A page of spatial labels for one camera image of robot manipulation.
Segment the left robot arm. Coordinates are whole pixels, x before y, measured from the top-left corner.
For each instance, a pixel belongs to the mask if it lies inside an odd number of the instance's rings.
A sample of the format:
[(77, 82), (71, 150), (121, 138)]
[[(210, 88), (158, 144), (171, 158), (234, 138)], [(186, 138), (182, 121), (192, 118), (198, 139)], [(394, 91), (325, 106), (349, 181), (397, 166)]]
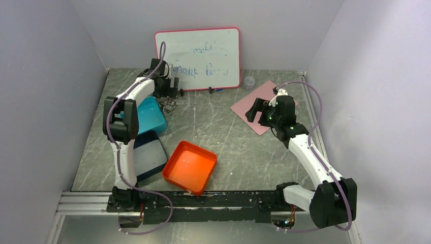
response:
[(154, 58), (131, 86), (104, 101), (102, 130), (114, 154), (115, 181), (110, 201), (114, 210), (135, 211), (140, 206), (133, 155), (139, 131), (138, 106), (158, 87), (170, 84), (170, 68), (163, 58)]

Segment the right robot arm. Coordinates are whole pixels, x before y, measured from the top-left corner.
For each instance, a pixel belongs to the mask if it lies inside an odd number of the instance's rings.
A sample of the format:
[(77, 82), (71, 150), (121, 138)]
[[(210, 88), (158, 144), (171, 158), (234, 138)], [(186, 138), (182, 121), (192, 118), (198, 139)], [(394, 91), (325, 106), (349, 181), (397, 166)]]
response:
[(258, 112), (258, 124), (275, 131), (275, 137), (299, 159), (314, 185), (313, 190), (296, 183), (281, 185), (275, 206), (287, 210), (294, 205), (305, 210), (319, 229), (346, 224), (344, 229), (349, 230), (356, 218), (357, 184), (341, 176), (316, 149), (311, 133), (296, 120), (294, 99), (288, 95), (270, 101), (257, 98), (245, 114), (247, 121), (253, 122)]

